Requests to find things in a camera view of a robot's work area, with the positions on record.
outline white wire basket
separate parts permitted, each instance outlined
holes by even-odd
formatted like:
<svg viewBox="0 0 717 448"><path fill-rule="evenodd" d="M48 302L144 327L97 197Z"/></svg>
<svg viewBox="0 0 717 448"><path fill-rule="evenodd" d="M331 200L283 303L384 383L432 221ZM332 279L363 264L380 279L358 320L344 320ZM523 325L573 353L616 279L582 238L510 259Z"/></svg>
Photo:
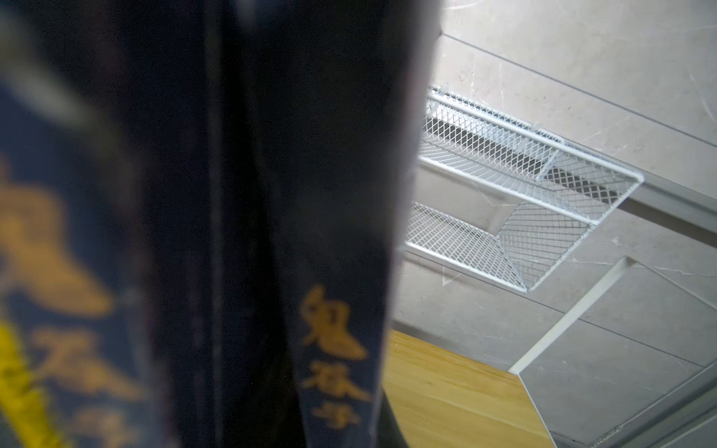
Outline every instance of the white wire basket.
<svg viewBox="0 0 717 448"><path fill-rule="evenodd" d="M432 87L421 162L521 202L497 234L414 203L409 248L528 292L643 182L535 128Z"/></svg>

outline light wood surface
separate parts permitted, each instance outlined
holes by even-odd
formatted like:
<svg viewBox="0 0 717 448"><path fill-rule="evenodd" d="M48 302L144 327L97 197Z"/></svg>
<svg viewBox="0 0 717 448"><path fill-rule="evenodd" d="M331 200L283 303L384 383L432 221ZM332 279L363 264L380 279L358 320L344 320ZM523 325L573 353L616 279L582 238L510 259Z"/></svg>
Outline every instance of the light wood surface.
<svg viewBox="0 0 717 448"><path fill-rule="evenodd" d="M393 331L384 389L411 448L553 448L521 380Z"/></svg>

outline metal mesh basket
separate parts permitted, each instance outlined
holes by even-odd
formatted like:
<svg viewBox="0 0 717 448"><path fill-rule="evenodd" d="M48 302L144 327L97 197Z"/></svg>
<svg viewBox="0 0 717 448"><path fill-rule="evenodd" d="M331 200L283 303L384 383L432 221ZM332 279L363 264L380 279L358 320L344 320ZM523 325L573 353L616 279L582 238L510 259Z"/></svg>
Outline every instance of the metal mesh basket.
<svg viewBox="0 0 717 448"><path fill-rule="evenodd" d="M409 247L520 291L535 288L643 180L557 135L435 87L419 157L522 202L496 235L414 204Z"/></svg>

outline white metal mesh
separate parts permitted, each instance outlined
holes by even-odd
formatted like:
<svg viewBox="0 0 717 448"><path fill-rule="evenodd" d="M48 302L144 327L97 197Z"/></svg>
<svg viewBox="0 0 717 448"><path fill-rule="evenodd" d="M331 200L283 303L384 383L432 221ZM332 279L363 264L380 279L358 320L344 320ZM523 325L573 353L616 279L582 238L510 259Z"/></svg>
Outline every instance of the white metal mesh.
<svg viewBox="0 0 717 448"><path fill-rule="evenodd" d="M523 202L497 235L414 203L409 246L522 291L536 287L642 183L639 173L436 87L419 154Z"/></svg>

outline wood grain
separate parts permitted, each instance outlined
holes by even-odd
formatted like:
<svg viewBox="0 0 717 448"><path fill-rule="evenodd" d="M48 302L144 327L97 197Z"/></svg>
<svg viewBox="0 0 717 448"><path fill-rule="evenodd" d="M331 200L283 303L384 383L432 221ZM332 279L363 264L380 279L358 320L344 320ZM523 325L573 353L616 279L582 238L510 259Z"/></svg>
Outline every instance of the wood grain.
<svg viewBox="0 0 717 448"><path fill-rule="evenodd" d="M393 331L384 389L412 448L553 448L520 379Z"/></svg>

